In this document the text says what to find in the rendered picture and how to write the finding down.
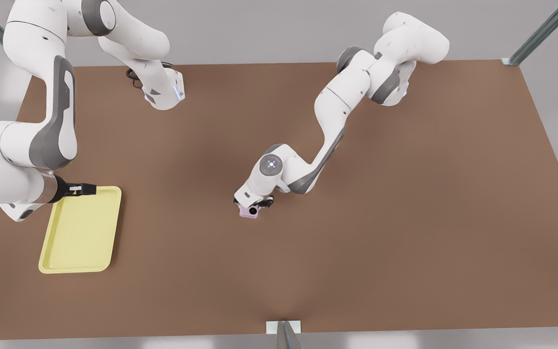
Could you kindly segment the yellow rectangular tray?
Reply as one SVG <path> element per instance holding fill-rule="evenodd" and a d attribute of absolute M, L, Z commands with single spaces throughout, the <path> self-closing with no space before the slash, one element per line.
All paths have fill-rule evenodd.
<path fill-rule="evenodd" d="M 111 263 L 122 191 L 99 186 L 95 195 L 53 204 L 38 269 L 44 274 L 100 272 Z"/>

